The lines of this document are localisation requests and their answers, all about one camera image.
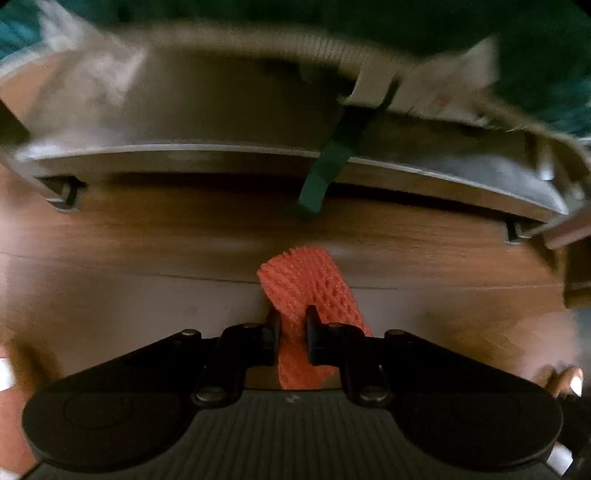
screw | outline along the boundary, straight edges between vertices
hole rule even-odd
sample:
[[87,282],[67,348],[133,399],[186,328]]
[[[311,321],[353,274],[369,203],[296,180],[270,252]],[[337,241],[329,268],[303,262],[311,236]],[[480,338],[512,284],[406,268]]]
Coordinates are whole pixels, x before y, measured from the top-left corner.
[[406,332],[404,330],[392,328],[386,332],[386,335],[406,335]]
[[203,387],[195,394],[195,398],[199,401],[207,404],[220,403],[226,398],[226,391],[222,387],[216,387],[211,385],[209,387]]
[[359,391],[359,398],[368,403],[380,403],[388,398],[388,390],[384,387],[369,385]]

orange sponge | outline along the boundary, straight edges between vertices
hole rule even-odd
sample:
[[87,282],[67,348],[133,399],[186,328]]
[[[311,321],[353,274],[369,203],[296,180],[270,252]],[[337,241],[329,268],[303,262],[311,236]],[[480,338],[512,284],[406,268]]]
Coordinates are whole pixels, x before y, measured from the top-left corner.
[[313,367],[306,348],[306,308],[315,305],[323,323],[350,323],[371,335],[350,288],[324,248],[299,247],[271,258],[256,273],[281,313],[279,382],[285,390],[315,390],[336,372]]

wooden floor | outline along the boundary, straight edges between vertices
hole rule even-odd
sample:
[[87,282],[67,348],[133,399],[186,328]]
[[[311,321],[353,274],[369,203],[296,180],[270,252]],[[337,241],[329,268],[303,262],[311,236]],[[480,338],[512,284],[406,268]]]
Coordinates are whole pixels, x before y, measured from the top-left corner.
[[56,377],[185,327],[218,335],[260,321],[258,266],[322,245],[381,335],[413,333],[542,381],[576,354],[561,275],[502,222],[334,190],[321,215],[294,217],[297,183],[128,177],[93,185],[80,211],[52,210],[0,172],[4,335]]

